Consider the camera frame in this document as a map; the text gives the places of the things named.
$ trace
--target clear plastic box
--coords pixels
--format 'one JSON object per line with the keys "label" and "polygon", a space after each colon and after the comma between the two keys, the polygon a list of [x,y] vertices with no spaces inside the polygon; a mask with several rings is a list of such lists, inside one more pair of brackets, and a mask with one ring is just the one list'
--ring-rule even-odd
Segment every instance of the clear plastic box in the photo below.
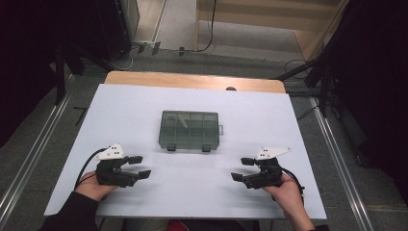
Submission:
{"label": "clear plastic box", "polygon": [[219,146],[218,113],[163,111],[159,144],[167,151],[217,150]]}

